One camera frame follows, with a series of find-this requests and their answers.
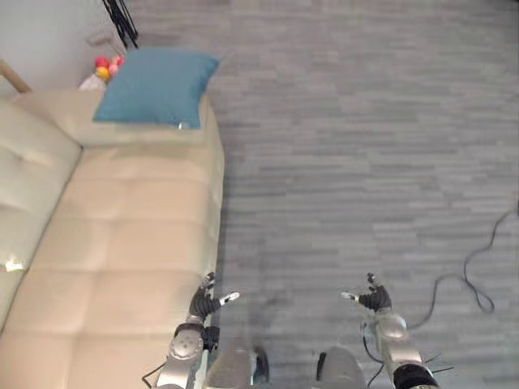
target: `black cable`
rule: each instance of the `black cable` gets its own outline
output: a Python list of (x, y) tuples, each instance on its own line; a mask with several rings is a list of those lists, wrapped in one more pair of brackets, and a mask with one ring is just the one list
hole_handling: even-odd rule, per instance
[[(415, 324), (408, 326), (408, 328), (410, 330), (414, 330), (416, 328), (421, 327), (423, 324), (427, 323), (431, 319), (432, 313), (435, 310), (436, 297), (438, 294), (438, 287), (442, 281), (444, 281), (448, 278), (455, 278), (455, 279), (459, 280), (460, 282), (462, 282), (463, 284), (465, 284), (466, 286), (468, 286), (469, 289), (474, 294), (474, 297), (476, 298), (476, 303), (478, 304), (478, 307), (484, 313), (491, 314), (494, 312), (495, 303), (492, 301), (490, 296), (488, 296), (485, 292), (483, 292), (480, 288), (475, 286), (469, 280), (469, 277), (467, 276), (467, 267), (468, 267), (469, 263), (475, 258), (476, 255), (484, 253), (485, 251), (489, 251), (489, 249), (491, 249), (494, 246), (495, 235), (497, 233), (498, 227), (507, 218), (508, 215), (511, 215), (513, 213), (517, 213), (519, 215), (519, 208), (513, 209), (511, 211), (504, 213), (494, 224), (494, 228), (492, 230), (492, 235), (491, 235), (490, 241), (484, 247), (481, 247), (481, 248), (478, 248), (477, 250), (472, 251), (469, 255), (467, 255), (465, 257), (465, 260), (463, 261), (463, 274), (462, 275), (459, 275), (457, 273), (449, 273), (449, 274), (443, 274), (435, 279), (434, 287), (432, 289), (432, 299), (431, 299), (431, 304), (429, 305), (429, 311), (427, 312), (427, 314), (424, 316), (424, 318), (422, 320), (420, 320), (419, 322), (417, 322)], [(487, 301), (488, 306), (485, 306), (482, 303), (482, 297), (484, 300)]]
[(446, 367), (445, 369), (434, 370), (431, 373), (436, 374), (436, 373), (441, 373), (442, 371), (447, 371), (447, 370), (452, 370), (452, 369), (454, 369), (454, 366)]
[(366, 389), (370, 389), (371, 384), (380, 375), (380, 373), (382, 373), (383, 369), (384, 369), (384, 363), (381, 363), (379, 369), (376, 371), (375, 374), (373, 374), (373, 377), (371, 377), (371, 379), (367, 382)]
[(162, 369), (165, 365), (165, 362), (160, 365), (159, 367), (157, 367), (156, 369), (150, 371), (149, 373), (147, 373), (146, 375), (143, 375), (143, 377), (141, 378), (142, 382), (144, 383), (144, 385), (146, 385), (149, 389), (152, 388), (152, 384), (148, 382), (148, 380), (146, 379), (147, 377), (149, 377), (150, 375), (156, 373), (158, 370)]
[(433, 362), (435, 359), (441, 357), (441, 353), (437, 353), (435, 356), (430, 357), (429, 359), (425, 360), (423, 363), (427, 364), (429, 362)]
[(369, 358), (371, 358), (375, 362), (379, 362), (379, 363), (382, 363), (382, 364), (384, 363), (380, 359), (374, 357), (373, 354), (371, 354), (371, 351), (369, 350), (369, 348), (367, 347), (366, 324), (364, 324), (364, 327), (362, 328), (362, 343), (364, 344), (364, 349), (366, 350), (366, 354), (369, 356)]

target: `tufted leather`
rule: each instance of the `tufted leather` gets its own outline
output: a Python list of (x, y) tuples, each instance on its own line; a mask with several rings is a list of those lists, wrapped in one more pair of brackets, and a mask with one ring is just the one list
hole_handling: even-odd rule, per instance
[(93, 122), (103, 91), (38, 91), (19, 95), (16, 104), (63, 130), (85, 147), (110, 144), (175, 142), (201, 144), (208, 127), (215, 127), (214, 115), (203, 96), (199, 104), (202, 130), (179, 130), (173, 126)]
[[(57, 128), (0, 100), (0, 267), (27, 267), (80, 147)], [(0, 329), (19, 273), (0, 273)]]
[(164, 361), (216, 266), (224, 157), (206, 130), (84, 150), (0, 335), (1, 387), (141, 389)]

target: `wooden frame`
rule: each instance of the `wooden frame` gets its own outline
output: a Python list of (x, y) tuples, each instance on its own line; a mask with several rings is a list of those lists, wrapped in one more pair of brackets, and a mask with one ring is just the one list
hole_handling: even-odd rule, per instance
[(30, 92), (31, 88), (25, 81), (16, 73), (12, 67), (7, 65), (3, 59), (0, 58), (0, 77), (4, 77), (16, 91), (19, 93)]

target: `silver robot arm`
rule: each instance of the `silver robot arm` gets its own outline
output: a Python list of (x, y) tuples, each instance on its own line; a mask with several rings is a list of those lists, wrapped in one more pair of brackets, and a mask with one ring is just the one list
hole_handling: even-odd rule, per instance
[(186, 321), (177, 327), (174, 338), (169, 343), (165, 364), (153, 389), (191, 389), (204, 350), (211, 352), (217, 346), (220, 329), (205, 327), (205, 319), (225, 304), (239, 298), (239, 293), (213, 298), (209, 294), (213, 286), (214, 273), (209, 273), (191, 299)]
[(375, 311), (375, 317), (367, 326), (375, 335), (377, 348), (395, 388), (438, 388), (438, 383), (414, 346), (405, 320), (393, 312), (388, 291), (377, 283), (375, 275), (368, 274), (367, 280), (371, 293), (359, 296), (344, 292), (342, 296)]

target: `cream leather sofa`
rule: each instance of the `cream leather sofa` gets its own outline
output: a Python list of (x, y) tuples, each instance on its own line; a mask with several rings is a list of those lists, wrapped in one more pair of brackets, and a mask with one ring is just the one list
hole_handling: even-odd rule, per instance
[(0, 387), (142, 389), (214, 270), (224, 154), (201, 130), (95, 124), (99, 92), (0, 101)]

